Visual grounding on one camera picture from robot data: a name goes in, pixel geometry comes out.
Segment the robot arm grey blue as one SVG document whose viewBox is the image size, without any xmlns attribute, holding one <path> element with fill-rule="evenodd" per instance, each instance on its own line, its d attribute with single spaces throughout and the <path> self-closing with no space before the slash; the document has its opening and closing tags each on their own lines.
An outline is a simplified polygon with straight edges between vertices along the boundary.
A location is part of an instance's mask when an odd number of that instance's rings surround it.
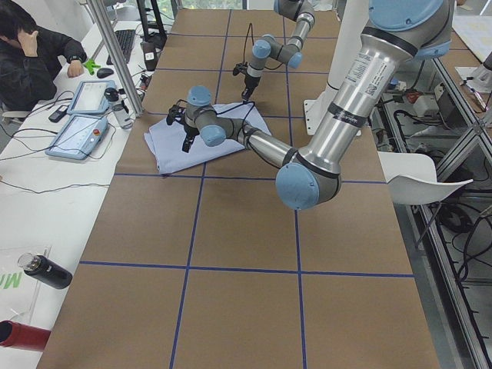
<svg viewBox="0 0 492 369">
<path fill-rule="evenodd" d="M 196 136 L 209 147 L 231 139 L 278 169 L 278 196 L 294 210 L 331 200 L 341 187 L 340 162 L 398 67 L 449 50 L 452 1 L 345 1 L 337 43 L 350 46 L 341 83 L 315 101 L 319 124 L 310 142 L 293 148 L 245 119 L 223 118 L 204 86 L 170 108 L 166 122 L 182 125 L 188 151 Z"/>
<path fill-rule="evenodd" d="M 248 102 L 258 87 L 269 58 L 291 68 L 299 66 L 303 58 L 301 51 L 304 42 L 315 25 L 314 8 L 309 1 L 274 1 L 274 11 L 294 21 L 294 31 L 284 44 L 279 43 L 273 35 L 261 36 L 253 41 L 251 60 L 235 65 L 233 75 L 244 75 L 245 87 L 241 93 L 243 102 Z"/>
</svg>

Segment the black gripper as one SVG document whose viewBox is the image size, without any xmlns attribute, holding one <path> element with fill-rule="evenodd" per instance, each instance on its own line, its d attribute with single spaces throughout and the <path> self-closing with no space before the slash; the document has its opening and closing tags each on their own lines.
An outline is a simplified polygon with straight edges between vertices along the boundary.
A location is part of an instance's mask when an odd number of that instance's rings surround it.
<svg viewBox="0 0 492 369">
<path fill-rule="evenodd" d="M 199 135 L 199 130 L 188 124 L 186 107 L 181 106 L 182 102 L 185 102 L 185 100 L 177 100 L 176 103 L 169 108 L 166 124 L 172 125 L 174 122 L 177 122 L 183 126 L 185 138 L 181 150 L 188 153 L 194 143 L 194 138 Z"/>
<path fill-rule="evenodd" d="M 251 97 L 251 92 L 253 92 L 256 87 L 258 87 L 261 80 L 261 75 L 250 75 L 248 73 L 244 74 L 244 84 L 245 88 L 241 93 L 241 98 L 243 102 L 249 102 Z"/>
</svg>

